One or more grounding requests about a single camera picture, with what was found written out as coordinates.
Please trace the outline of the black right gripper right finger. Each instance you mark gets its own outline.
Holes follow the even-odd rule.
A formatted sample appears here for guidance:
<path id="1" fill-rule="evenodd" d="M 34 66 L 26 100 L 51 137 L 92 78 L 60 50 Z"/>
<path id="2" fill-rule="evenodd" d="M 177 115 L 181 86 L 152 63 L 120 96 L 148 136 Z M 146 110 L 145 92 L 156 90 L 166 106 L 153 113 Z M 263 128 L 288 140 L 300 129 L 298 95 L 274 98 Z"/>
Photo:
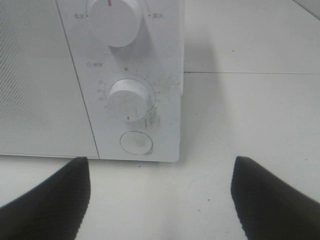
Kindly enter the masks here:
<path id="1" fill-rule="evenodd" d="M 235 211 L 249 240 L 318 240 L 320 204 L 249 157 L 237 156 L 231 179 Z"/>

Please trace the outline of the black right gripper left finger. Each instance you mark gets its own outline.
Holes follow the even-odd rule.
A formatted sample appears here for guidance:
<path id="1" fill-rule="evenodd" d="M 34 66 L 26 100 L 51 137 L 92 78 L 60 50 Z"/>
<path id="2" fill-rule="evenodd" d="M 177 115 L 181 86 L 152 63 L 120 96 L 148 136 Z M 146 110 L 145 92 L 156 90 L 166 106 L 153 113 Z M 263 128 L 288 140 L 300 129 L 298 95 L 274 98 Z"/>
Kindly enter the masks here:
<path id="1" fill-rule="evenodd" d="M 2 240 L 74 240 L 90 202 L 86 157 L 76 157 L 0 208 Z"/>

